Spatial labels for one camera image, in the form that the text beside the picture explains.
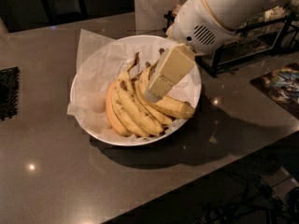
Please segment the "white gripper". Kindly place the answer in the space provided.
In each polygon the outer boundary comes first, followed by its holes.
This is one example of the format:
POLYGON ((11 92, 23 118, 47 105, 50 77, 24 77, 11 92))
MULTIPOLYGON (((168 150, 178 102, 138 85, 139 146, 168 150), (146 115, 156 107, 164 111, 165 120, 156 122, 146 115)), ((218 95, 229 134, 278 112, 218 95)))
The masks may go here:
POLYGON ((183 44, 162 54, 144 92, 147 101, 161 100, 193 69, 194 51, 198 55, 209 54, 234 36, 237 24, 233 6, 236 1, 187 0, 181 6, 166 33, 183 44))

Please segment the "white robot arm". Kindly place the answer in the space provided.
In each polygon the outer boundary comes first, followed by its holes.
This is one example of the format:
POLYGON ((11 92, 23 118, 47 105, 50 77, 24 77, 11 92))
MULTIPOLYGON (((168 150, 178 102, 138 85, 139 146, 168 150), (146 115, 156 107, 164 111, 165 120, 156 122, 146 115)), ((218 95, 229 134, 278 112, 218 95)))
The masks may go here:
POLYGON ((145 98, 157 102, 192 69, 181 59, 203 56, 228 42, 236 30, 254 14, 290 0, 187 0, 166 34, 177 44, 166 51, 149 80, 145 98))

